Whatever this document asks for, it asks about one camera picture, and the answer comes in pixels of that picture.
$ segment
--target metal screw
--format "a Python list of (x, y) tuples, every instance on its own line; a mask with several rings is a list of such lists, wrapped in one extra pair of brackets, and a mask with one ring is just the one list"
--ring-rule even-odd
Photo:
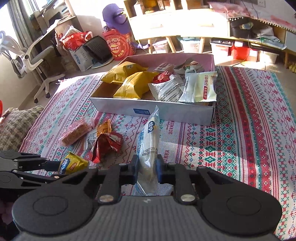
[(101, 202), (111, 202), (114, 200), (114, 197), (111, 196), (111, 195), (103, 195), (103, 196), (100, 196), (100, 201)]
[(195, 196), (191, 195), (191, 194), (184, 194), (181, 196), (181, 200), (183, 202), (192, 202), (195, 200)]

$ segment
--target table leg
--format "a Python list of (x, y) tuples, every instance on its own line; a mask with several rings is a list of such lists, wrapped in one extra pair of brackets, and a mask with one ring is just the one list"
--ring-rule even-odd
[(152, 53), (152, 39), (148, 39), (148, 44), (150, 44), (149, 53)]
[(198, 53), (203, 53), (204, 45), (205, 45), (205, 38), (200, 38), (200, 48), (198, 50)]
[(173, 52), (173, 53), (176, 53), (176, 49), (175, 49), (175, 46), (174, 46), (174, 44), (173, 44), (173, 42), (172, 42), (172, 39), (171, 39), (170, 37), (165, 37), (165, 38), (167, 39), (167, 41), (168, 41), (168, 45), (170, 46), (172, 52)]
[(285, 55), (285, 68), (286, 69), (288, 68), (288, 62), (289, 62), (289, 53), (286, 52), (286, 55)]

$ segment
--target open box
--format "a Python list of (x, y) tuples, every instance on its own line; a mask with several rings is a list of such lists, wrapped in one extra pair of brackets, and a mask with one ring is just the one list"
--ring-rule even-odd
[[(163, 53), (128, 56), (123, 61), (137, 63), (147, 67), (148, 71), (153, 71), (162, 63), (172, 63), (179, 65), (186, 59), (192, 58), (199, 62), (205, 71), (215, 71), (214, 58), (211, 54), (197, 53)], [(167, 121), (177, 121), (198, 125), (210, 126), (215, 112), (216, 102), (199, 102), (195, 104), (185, 104), (178, 102), (156, 101), (151, 92), (147, 92), (142, 99), (118, 99), (113, 98), (119, 85), (102, 84), (92, 93), (90, 99), (99, 112), (106, 112), (119, 115), (132, 115), (148, 117), (153, 113), (155, 106), (159, 108), (159, 118)]]

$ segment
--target red and green pattern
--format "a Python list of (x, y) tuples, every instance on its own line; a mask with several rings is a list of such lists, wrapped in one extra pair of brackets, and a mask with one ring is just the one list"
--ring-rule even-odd
[[(217, 103), (211, 126), (162, 120), (159, 153), (188, 169), (210, 167), (276, 197), (283, 216), (275, 234), (296, 236), (296, 127), (295, 117), (274, 73), (234, 67), (217, 67)], [(129, 162), (137, 135), (147, 118), (98, 113), (89, 96), (101, 83), (102, 73), (63, 81), (25, 138), (21, 151), (60, 160), (68, 151), (89, 160), (83, 141), (68, 148), (58, 145), (61, 131), (78, 118), (93, 116), (96, 123), (111, 119), (123, 135), (119, 154), (104, 158), (99, 168)], [(163, 194), (166, 186), (160, 186)], [(130, 195), (132, 186), (122, 188)]]

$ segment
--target yellow sauce packet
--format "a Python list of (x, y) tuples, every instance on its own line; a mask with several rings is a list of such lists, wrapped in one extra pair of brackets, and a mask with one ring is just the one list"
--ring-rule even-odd
[(61, 164), (59, 165), (58, 173), (59, 174), (71, 174), (78, 172), (84, 168), (87, 168), (89, 162), (84, 160), (82, 157), (69, 152)]
[(152, 83), (154, 76), (159, 73), (138, 72), (127, 77), (120, 88), (113, 95), (120, 99), (141, 99), (149, 91), (148, 83)]
[(124, 62), (118, 66), (114, 66), (103, 78), (102, 81), (106, 83), (113, 83), (117, 85), (122, 85), (127, 77), (130, 75), (140, 72), (146, 71), (148, 68), (144, 68), (139, 64), (135, 64), (132, 62)]

